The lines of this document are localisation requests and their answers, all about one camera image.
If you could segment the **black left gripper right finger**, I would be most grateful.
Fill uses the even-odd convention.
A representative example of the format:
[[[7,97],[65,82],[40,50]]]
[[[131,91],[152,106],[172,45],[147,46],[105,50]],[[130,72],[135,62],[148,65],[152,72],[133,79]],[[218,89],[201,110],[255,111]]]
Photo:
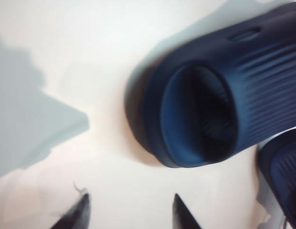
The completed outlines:
[[[202,229],[177,193],[173,201],[173,229]]]

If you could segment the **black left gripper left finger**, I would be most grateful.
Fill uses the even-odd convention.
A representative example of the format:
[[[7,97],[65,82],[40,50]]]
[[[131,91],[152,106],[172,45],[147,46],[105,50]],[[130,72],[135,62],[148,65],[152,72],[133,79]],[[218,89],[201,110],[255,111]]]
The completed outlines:
[[[84,193],[51,229],[87,229],[90,223],[90,195]]]

